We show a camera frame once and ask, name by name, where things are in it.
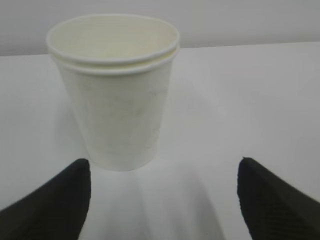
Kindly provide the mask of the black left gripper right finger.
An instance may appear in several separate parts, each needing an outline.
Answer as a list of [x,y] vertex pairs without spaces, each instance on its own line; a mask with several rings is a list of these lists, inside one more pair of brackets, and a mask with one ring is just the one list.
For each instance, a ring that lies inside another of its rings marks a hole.
[[320,203],[252,158],[238,165],[237,195],[253,240],[320,238]]

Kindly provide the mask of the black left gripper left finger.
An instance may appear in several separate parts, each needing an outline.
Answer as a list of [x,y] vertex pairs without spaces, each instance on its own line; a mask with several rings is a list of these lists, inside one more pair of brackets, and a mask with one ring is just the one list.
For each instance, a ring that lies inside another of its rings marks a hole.
[[2,240],[77,240],[91,199],[89,161],[80,158],[0,212]]

